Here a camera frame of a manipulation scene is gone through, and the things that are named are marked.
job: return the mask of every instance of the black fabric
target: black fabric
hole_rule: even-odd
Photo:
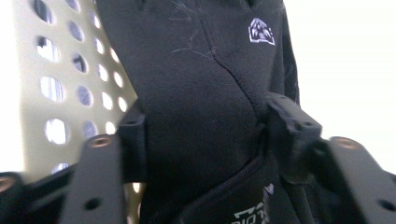
[[[267,91],[298,102],[286,11],[281,0],[97,5],[147,115],[148,188],[141,223],[168,223],[265,150],[260,146]],[[267,25],[258,36],[271,43],[251,42],[255,19]],[[282,192],[279,183],[275,189]],[[286,196],[276,203],[290,204]],[[299,223],[294,215],[283,218],[288,219],[278,223]]]
[[[273,175],[277,172],[274,162],[260,155],[236,175],[184,206],[172,223],[299,223],[287,193],[276,189],[280,179]]]

